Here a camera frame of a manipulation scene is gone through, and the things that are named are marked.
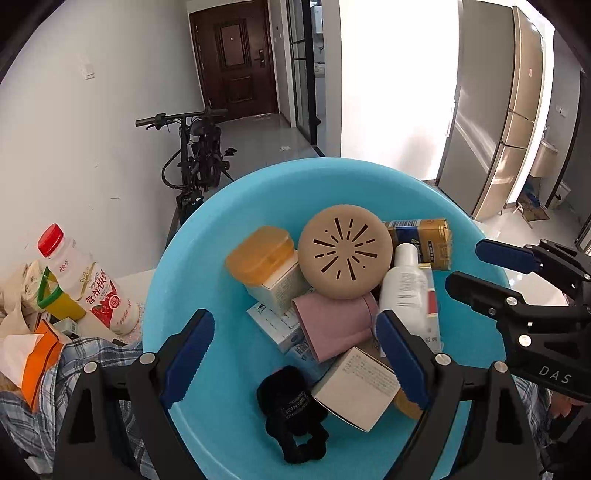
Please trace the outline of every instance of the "handlebar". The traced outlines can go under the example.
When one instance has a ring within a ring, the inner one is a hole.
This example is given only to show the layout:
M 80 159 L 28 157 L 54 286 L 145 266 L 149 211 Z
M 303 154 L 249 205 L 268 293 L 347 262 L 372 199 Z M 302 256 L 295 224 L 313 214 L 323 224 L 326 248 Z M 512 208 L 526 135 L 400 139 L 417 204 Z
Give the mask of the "handlebar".
M 153 125 L 153 124 L 160 124 L 165 125 L 168 122 L 172 122 L 174 120 L 182 120 L 192 116 L 226 116 L 228 113 L 228 109 L 211 109 L 206 107 L 205 110 L 200 112 L 190 112 L 190 113 L 178 113 L 177 115 L 166 115 L 166 113 L 159 113 L 156 116 L 152 116 L 149 118 L 141 118 L 135 121 L 136 127 L 144 127 L 146 125 Z

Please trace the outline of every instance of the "brown round object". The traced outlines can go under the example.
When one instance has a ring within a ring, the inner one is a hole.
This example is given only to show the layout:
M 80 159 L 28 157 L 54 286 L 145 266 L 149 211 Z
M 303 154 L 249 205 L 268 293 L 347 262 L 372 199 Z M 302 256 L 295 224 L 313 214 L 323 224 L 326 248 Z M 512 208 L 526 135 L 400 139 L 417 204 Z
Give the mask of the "brown round object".
M 396 408 L 404 413 L 409 419 L 419 420 L 421 415 L 423 415 L 421 408 L 408 399 L 406 394 L 402 391 L 402 388 L 398 390 L 398 393 L 396 393 L 396 396 L 394 397 L 394 405 L 396 405 Z
M 331 299 L 356 299 L 384 279 L 392 261 L 392 239 L 369 210 L 335 205 L 304 227 L 298 260 L 306 280 L 319 293 Z

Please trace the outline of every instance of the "hand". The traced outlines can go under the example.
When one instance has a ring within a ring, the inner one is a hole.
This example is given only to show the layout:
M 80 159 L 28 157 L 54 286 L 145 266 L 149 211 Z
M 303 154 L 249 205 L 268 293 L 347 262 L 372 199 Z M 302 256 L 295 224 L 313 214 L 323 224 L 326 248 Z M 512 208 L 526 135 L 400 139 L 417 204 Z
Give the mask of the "hand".
M 580 407 L 586 405 L 586 403 L 567 397 L 562 393 L 552 392 L 552 398 L 550 399 L 550 413 L 552 414 L 552 418 L 555 419 L 561 415 L 563 417 L 568 417 L 573 405 L 575 407 Z

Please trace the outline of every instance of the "white bottle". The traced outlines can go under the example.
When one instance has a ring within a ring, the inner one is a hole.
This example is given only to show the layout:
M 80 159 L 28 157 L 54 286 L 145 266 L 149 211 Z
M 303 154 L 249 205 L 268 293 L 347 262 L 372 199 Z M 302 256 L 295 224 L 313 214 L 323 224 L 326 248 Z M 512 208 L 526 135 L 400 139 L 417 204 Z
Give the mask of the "white bottle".
M 87 312 L 94 314 L 114 333 L 125 335 L 139 320 L 139 306 L 121 294 L 117 284 L 94 261 L 64 237 L 55 223 L 39 239 L 37 247 L 47 259 L 60 288 Z
M 427 277 L 418 267 L 418 251 L 413 244 L 396 247 L 394 268 L 386 273 L 379 297 L 379 311 L 384 310 L 393 310 L 407 330 L 423 338 L 433 353 L 441 352 L 439 326 L 427 317 Z

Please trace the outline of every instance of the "door handle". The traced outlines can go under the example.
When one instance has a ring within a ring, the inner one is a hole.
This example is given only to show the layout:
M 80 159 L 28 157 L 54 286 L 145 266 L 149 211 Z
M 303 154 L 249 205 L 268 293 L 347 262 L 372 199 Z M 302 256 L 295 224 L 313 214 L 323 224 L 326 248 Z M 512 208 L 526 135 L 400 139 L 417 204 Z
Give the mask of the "door handle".
M 265 51 L 264 50 L 259 50 L 259 57 L 257 59 L 255 59 L 256 61 L 260 61 L 261 62 L 261 68 L 265 68 Z

